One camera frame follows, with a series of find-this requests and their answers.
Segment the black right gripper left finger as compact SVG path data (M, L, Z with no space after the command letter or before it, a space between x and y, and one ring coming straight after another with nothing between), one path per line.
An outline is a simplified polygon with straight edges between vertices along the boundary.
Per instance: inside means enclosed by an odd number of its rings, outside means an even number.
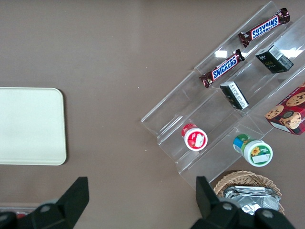
M59 198L38 206L1 206L2 229L72 229L89 202L87 177L79 177Z

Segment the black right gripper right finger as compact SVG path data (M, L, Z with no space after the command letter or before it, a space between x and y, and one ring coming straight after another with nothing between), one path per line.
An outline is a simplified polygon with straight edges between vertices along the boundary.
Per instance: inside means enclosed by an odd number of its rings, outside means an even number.
M280 212L260 208L254 215L243 212L233 203L220 201L205 176L196 178L196 202L202 217L193 229L294 229Z

